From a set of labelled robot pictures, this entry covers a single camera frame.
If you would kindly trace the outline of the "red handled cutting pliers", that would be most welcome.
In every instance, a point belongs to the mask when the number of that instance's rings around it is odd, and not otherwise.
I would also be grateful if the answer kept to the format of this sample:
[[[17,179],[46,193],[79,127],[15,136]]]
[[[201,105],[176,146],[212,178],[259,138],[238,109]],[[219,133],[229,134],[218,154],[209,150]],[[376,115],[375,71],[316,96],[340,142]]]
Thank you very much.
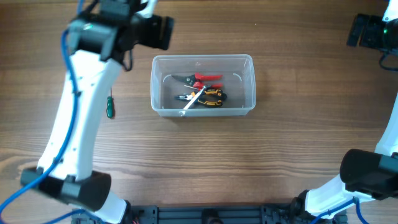
[[[203,75],[201,73],[194,73],[189,76],[171,75],[175,80],[184,83],[184,85],[192,86],[201,89],[205,86],[205,82],[222,79],[222,75]]]

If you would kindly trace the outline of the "small silver wrench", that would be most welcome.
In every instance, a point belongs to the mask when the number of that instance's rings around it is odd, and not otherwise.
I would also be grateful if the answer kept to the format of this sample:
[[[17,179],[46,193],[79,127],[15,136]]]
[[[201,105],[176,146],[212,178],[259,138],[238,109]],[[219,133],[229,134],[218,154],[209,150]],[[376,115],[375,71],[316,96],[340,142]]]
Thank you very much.
[[[192,92],[190,95],[179,95],[176,96],[176,99],[178,100],[185,100],[188,101],[188,103],[185,105],[185,107],[178,112],[178,115],[181,117],[194,117],[194,116],[200,116],[201,112],[204,112],[204,109],[191,109],[191,106],[205,106],[205,103],[200,103],[198,100],[200,97],[204,94],[205,90],[208,87],[205,85],[202,89],[200,89],[198,92]]]

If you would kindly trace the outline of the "orange black pliers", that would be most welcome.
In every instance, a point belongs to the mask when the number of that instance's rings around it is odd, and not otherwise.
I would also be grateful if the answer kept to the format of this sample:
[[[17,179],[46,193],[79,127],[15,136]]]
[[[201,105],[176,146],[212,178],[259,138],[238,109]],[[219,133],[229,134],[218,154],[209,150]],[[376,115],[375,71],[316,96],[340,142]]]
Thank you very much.
[[[175,96],[176,100],[191,101],[196,95],[197,91],[189,94],[182,94]],[[207,108],[219,108],[223,105],[223,101],[227,99],[227,94],[220,89],[207,88],[202,91],[201,95],[193,103],[194,105],[201,105]]]

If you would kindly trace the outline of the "green handled screwdriver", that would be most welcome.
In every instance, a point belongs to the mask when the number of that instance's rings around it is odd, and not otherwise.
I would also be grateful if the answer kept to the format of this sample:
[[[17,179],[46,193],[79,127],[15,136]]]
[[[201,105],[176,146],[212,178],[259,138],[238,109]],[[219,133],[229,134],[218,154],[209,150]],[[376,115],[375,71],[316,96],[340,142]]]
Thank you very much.
[[[109,119],[114,119],[115,114],[113,92],[112,88],[110,88],[109,96],[107,97],[106,115]]]

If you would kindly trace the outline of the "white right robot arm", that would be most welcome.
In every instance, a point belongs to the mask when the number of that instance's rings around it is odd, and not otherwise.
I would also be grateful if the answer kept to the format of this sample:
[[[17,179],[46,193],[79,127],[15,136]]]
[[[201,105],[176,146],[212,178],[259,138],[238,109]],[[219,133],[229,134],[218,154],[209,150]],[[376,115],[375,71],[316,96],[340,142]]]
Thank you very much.
[[[365,47],[382,53],[379,66],[387,71],[383,61],[397,55],[397,16],[358,14],[353,21],[346,43],[350,47]],[[290,204],[289,218],[309,223],[331,220],[338,213],[354,206],[362,223],[363,202],[397,197],[397,107],[382,138],[373,152],[349,150],[340,165],[339,174],[317,189],[306,190]]]

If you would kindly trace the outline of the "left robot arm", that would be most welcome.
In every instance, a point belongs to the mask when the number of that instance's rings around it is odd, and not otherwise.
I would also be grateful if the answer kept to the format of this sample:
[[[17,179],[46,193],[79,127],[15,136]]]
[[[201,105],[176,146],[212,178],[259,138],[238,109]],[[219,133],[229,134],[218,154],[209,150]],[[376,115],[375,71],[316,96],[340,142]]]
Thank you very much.
[[[130,203],[111,191],[111,176],[93,169],[105,101],[135,45],[167,50],[174,21],[154,14],[155,1],[94,1],[61,37],[67,72],[49,143],[21,175],[34,189],[106,223],[130,223]]]

